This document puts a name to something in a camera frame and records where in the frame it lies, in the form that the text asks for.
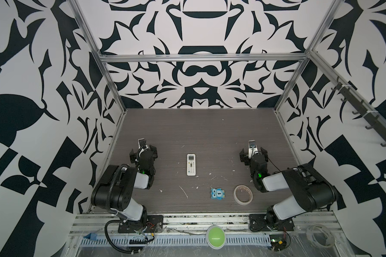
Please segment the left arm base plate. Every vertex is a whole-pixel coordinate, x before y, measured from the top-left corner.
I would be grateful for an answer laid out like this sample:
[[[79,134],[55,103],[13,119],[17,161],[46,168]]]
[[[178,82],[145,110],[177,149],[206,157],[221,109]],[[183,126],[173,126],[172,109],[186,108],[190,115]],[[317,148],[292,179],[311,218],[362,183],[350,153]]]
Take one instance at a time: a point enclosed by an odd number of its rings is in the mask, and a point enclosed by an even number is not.
[[[121,222],[118,233],[136,233],[142,231],[145,233],[155,233],[162,229],[164,217],[162,215],[143,216],[139,221]]]

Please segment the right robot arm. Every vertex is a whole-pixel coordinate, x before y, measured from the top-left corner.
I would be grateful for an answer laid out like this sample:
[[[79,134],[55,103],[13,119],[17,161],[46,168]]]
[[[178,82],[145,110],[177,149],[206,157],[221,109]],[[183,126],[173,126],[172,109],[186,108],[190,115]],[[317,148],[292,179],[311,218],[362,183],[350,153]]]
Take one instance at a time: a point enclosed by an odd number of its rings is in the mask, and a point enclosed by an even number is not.
[[[308,163],[270,174],[268,152],[257,148],[255,141],[249,142],[247,150],[240,151],[239,158],[249,167],[250,176],[258,191],[268,193],[288,189],[292,194],[267,209],[264,220],[269,226],[288,221],[300,214],[330,207],[338,200],[336,188]]]

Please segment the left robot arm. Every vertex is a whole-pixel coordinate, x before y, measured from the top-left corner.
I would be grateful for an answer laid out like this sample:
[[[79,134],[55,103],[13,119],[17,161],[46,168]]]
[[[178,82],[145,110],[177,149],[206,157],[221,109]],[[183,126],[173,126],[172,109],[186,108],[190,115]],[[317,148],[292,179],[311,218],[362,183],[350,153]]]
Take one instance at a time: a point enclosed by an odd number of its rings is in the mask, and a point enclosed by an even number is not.
[[[133,199],[135,188],[148,190],[154,182],[154,161],[157,148],[147,140],[138,140],[138,150],[129,153],[130,162],[119,166],[110,165],[105,170],[91,195],[91,204],[104,209],[124,222],[147,222],[147,210]]]

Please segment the white remote control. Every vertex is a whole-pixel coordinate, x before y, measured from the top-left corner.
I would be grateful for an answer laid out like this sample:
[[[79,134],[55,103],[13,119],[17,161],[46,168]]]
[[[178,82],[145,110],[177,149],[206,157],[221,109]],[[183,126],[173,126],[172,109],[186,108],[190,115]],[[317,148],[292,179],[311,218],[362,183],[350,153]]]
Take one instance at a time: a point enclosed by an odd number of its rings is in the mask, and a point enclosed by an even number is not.
[[[196,176],[196,155],[187,155],[187,176]]]

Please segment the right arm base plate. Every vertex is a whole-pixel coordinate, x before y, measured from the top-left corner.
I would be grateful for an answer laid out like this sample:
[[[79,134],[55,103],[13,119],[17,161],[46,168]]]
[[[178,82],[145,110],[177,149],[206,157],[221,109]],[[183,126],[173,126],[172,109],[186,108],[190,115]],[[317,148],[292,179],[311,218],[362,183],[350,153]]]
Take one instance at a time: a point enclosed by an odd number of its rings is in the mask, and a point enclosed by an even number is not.
[[[294,222],[291,218],[279,220],[271,213],[267,214],[250,214],[249,230],[251,232],[261,231],[293,231]]]

